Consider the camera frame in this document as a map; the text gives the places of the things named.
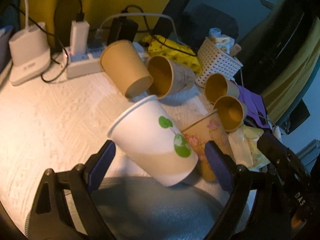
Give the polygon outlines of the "white paper cup green dots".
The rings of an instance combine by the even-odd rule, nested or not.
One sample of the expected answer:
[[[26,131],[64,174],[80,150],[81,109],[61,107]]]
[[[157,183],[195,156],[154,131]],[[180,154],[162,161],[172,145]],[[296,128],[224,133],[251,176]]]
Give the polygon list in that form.
[[[164,186],[182,181],[198,162],[197,154],[154,95],[122,113],[107,136]]]

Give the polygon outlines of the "brown cup front right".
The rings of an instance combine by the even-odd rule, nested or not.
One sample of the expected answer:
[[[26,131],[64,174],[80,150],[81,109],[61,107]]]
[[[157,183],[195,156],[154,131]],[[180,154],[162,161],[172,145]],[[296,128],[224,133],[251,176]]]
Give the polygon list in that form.
[[[233,96],[222,96],[214,103],[221,124],[226,132],[237,130],[247,116],[247,107],[244,103]]]

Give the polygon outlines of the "floral brown paper cup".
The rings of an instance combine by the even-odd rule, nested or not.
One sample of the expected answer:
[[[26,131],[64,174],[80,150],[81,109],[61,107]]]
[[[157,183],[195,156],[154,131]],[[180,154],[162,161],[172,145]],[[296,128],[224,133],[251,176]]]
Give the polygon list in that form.
[[[204,152],[207,142],[213,140],[224,154],[229,155],[234,160],[228,134],[221,123],[217,110],[184,129],[182,133],[199,157],[196,169],[205,181],[212,182],[216,180],[216,176],[210,168]]]

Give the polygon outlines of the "brown cup rear right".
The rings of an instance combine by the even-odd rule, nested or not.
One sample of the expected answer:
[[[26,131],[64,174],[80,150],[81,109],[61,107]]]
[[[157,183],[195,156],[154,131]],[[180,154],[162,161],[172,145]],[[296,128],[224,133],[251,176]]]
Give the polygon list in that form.
[[[204,94],[206,99],[214,104],[222,96],[228,95],[238,98],[240,91],[236,84],[226,79],[222,74],[215,73],[208,77],[204,87]]]

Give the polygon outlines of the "grey patterned paper cup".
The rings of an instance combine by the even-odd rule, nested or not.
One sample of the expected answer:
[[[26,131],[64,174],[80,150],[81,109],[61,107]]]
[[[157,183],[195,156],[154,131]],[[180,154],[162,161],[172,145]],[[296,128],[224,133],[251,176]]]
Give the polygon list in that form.
[[[153,78],[147,92],[159,99],[188,91],[195,85],[196,76],[192,69],[164,56],[152,57],[146,67]]]

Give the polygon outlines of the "plain brown paper cup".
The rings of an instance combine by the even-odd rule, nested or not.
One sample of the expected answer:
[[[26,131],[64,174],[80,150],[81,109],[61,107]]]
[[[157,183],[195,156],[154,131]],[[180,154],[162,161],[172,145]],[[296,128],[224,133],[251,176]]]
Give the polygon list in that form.
[[[109,44],[101,54],[100,64],[126,98],[143,94],[153,83],[153,77],[128,40]]]

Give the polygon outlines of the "yellow tissue pack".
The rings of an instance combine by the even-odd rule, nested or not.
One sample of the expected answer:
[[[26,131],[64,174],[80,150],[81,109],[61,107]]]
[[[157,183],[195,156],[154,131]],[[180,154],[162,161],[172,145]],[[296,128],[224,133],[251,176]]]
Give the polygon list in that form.
[[[249,170],[257,171],[270,163],[257,148],[258,139],[263,133],[262,129],[242,125],[236,131],[228,134],[228,140],[237,165],[242,164]]]

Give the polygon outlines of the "purple cloth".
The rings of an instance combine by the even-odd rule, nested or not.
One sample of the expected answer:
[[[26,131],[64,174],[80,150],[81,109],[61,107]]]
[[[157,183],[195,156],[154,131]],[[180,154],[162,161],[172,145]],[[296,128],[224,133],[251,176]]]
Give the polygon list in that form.
[[[252,93],[248,89],[237,85],[239,89],[239,101],[247,107],[247,119],[252,122],[255,127],[260,129],[270,129],[267,122],[267,110],[263,102],[263,97]]]

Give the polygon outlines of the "round grey placemat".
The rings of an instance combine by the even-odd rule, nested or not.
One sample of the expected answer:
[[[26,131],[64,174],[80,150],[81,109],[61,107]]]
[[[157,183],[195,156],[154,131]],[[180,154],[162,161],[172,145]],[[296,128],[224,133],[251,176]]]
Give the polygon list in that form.
[[[116,239],[204,239],[223,210],[201,189],[148,177],[104,178],[91,197]]]

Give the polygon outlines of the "white lace tablecloth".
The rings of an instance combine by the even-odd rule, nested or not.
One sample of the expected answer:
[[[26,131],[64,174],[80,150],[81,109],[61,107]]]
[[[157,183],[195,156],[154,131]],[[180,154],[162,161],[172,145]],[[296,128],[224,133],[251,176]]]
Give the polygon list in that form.
[[[36,78],[1,86],[1,203],[20,229],[46,169],[68,171],[99,151],[112,122],[135,103],[105,73],[46,84]],[[117,150],[105,178],[149,177]],[[217,199],[229,194],[192,173],[182,183]]]

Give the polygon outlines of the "white perforated basket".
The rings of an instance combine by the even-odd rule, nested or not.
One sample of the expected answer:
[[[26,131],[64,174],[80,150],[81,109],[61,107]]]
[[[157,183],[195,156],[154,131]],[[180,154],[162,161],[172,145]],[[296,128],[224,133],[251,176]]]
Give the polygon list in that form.
[[[204,88],[208,78],[215,73],[220,73],[228,80],[242,68],[243,64],[236,58],[216,48],[208,37],[200,46],[197,58],[201,65],[202,73],[198,75],[195,83]]]

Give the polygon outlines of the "white power strip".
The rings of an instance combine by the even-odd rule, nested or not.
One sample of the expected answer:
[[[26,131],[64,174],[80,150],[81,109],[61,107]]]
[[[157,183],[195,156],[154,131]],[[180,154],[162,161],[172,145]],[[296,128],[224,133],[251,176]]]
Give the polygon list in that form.
[[[70,55],[66,75],[74,79],[84,75],[105,72],[100,64],[100,57],[107,46],[97,49],[88,49],[84,54]]]

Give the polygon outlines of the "white desk lamp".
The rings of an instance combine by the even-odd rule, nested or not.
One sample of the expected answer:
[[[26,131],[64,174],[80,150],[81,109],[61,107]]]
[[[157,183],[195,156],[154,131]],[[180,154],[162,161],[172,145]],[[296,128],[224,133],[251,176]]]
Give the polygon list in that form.
[[[29,4],[25,3],[25,28],[9,40],[12,58],[10,82],[19,86],[42,74],[50,65],[50,48],[44,22],[29,24]]]

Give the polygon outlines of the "white USB charger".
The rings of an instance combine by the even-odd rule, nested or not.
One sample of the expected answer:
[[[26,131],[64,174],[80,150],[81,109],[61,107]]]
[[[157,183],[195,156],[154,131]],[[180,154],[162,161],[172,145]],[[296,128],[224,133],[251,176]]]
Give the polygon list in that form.
[[[90,25],[87,21],[73,21],[70,35],[70,48],[73,56],[86,52]]]

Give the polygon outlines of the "yellow curtain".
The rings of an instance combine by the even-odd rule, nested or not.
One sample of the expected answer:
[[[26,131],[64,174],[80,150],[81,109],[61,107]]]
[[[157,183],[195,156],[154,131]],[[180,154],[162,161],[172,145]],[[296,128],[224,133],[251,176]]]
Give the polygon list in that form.
[[[58,23],[75,17],[74,0],[29,0],[33,18],[58,31]],[[175,23],[190,0],[80,0],[85,19],[98,26],[107,16],[134,3],[162,12]],[[246,87],[261,94],[272,121],[278,121],[306,85],[319,58],[319,14],[314,0],[284,0],[241,42]]]

